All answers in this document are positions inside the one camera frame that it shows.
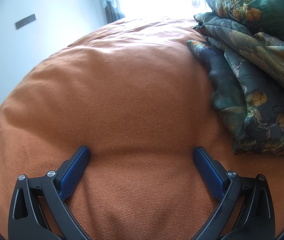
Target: gray electrical outlet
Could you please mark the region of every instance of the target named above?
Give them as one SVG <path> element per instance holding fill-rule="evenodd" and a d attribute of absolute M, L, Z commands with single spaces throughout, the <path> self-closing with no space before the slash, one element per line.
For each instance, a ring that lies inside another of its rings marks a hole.
<path fill-rule="evenodd" d="M 32 14 L 28 17 L 25 17 L 24 19 L 22 20 L 19 20 L 18 22 L 15 23 L 15 26 L 18 29 L 20 29 L 21 27 L 23 27 L 24 25 L 27 25 L 29 24 L 30 22 L 33 22 L 36 20 L 36 17 L 35 17 L 35 14 Z"/>

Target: wall socket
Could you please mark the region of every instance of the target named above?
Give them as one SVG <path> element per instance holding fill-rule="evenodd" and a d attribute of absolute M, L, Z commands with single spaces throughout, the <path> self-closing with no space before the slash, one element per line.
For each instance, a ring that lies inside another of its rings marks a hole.
<path fill-rule="evenodd" d="M 18 22 L 15 23 L 15 26 L 18 29 L 23 27 L 24 25 L 29 24 L 30 22 L 34 22 L 36 20 L 35 14 L 32 14 L 28 17 L 23 18 L 22 20 L 19 20 Z"/>

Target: floral blanket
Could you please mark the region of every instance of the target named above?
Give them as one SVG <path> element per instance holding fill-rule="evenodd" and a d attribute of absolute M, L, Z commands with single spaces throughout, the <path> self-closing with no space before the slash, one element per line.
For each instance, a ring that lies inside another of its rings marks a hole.
<path fill-rule="evenodd" d="M 188 41 L 209 70 L 234 152 L 284 154 L 284 0 L 206 0 Z"/>

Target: white wall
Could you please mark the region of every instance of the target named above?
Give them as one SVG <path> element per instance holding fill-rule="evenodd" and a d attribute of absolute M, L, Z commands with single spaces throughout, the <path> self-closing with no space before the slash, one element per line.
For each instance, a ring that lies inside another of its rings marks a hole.
<path fill-rule="evenodd" d="M 40 61 L 105 24 L 101 0 L 0 0 L 0 103 Z"/>

